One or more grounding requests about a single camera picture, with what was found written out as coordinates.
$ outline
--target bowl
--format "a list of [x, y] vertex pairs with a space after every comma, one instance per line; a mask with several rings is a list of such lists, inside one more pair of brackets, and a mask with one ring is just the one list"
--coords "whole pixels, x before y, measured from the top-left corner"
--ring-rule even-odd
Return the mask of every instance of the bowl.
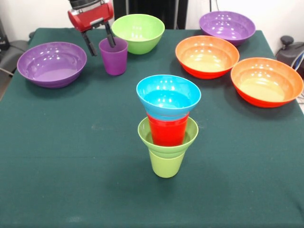
[[252, 20], [235, 12], [210, 12], [203, 15], [199, 22], [203, 34], [225, 39], [235, 46], [241, 45], [256, 32]]
[[153, 75], [136, 86], [146, 112], [155, 119], [173, 121], [186, 115], [201, 98], [200, 89], [191, 81], [173, 75]]
[[151, 15], [129, 14], [115, 20], [113, 33], [128, 42], [128, 51], [142, 55], [150, 52], [165, 31], [164, 23]]
[[17, 62], [17, 69], [38, 86], [61, 88], [78, 78], [86, 59], [85, 51], [75, 44], [50, 42], [23, 53]]
[[247, 58], [231, 70], [239, 95], [262, 108], [279, 107], [295, 100], [303, 91], [301, 76], [290, 66], [274, 59]]
[[221, 77], [239, 60], [239, 52], [234, 45], [212, 36], [182, 40], [175, 49], [175, 55], [189, 74], [201, 79]]
[[180, 156], [195, 141], [199, 134], [197, 123], [191, 118], [187, 119], [186, 133], [182, 145], [178, 146], [158, 146], [153, 144], [149, 120], [145, 117], [138, 125], [138, 135], [149, 151], [161, 158], [170, 159]]

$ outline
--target purple cup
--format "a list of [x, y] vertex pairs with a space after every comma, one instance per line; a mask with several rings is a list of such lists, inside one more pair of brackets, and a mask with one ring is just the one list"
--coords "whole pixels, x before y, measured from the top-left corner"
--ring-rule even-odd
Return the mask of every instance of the purple cup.
[[114, 37], [114, 40], [115, 47], [111, 47], [105, 38], [100, 41], [99, 49], [106, 72], [117, 76], [122, 75], [127, 69], [128, 42], [118, 37]]
[[235, 46], [241, 45], [255, 32], [252, 20], [230, 11], [214, 11], [199, 19], [203, 34], [222, 38]]

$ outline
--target stacked cups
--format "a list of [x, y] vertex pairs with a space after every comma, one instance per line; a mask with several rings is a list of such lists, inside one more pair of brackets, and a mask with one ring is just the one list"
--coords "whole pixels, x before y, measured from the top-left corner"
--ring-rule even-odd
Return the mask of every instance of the stacked cups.
[[200, 89], [182, 77], [154, 75], [141, 80], [136, 91], [147, 113], [138, 134], [149, 149], [152, 169], [160, 177], [172, 177], [199, 133], [189, 114], [200, 101]]

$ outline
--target orange bowl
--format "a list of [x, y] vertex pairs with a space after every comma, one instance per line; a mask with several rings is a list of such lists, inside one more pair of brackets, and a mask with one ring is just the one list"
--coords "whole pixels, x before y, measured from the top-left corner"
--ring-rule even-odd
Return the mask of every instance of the orange bowl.
[[301, 76], [290, 66], [262, 57], [238, 62], [231, 70], [231, 80], [242, 98], [262, 108], [289, 103], [304, 87]]
[[201, 79], [221, 77], [239, 60], [239, 52], [234, 45], [212, 36], [182, 40], [176, 46], [175, 55], [189, 74]]

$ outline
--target wall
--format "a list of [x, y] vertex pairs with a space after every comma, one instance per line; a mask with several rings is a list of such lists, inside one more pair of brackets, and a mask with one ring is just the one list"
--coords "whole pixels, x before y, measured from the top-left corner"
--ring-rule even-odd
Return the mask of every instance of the wall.
[[[217, 10], [212, 1], [213, 10]], [[251, 18], [274, 52], [281, 47], [282, 35], [304, 41], [303, 0], [218, 0], [218, 7]], [[68, 0], [0, 0], [0, 17], [11, 41], [27, 40], [38, 27], [72, 27], [67, 17], [69, 9]], [[199, 18], [207, 12], [209, 0], [189, 0], [186, 28], [199, 29]]]
[[[209, 12], [209, 0], [189, 2], [187, 29], [199, 28], [201, 15]], [[212, 0], [212, 10], [217, 10]], [[280, 37], [290, 35], [295, 41], [304, 41], [303, 0], [218, 0], [219, 10], [234, 11], [251, 18], [262, 30], [272, 51], [281, 47]]]
[[70, 9], [68, 0], [0, 0], [0, 17], [9, 41], [28, 40], [29, 33], [39, 27], [71, 28]]

